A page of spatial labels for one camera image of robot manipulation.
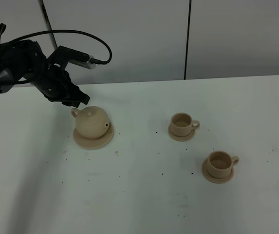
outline table surface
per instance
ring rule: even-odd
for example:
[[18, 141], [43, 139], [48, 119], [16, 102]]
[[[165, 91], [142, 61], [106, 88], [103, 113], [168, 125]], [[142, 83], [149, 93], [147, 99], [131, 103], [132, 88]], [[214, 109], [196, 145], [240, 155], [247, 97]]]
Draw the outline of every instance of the table surface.
[[[0, 234], [279, 233], [279, 76], [80, 89], [114, 125], [102, 149], [36, 88], [0, 94]], [[167, 134], [177, 112], [201, 123], [190, 141]], [[215, 150], [240, 157], [226, 184], [201, 172]]]

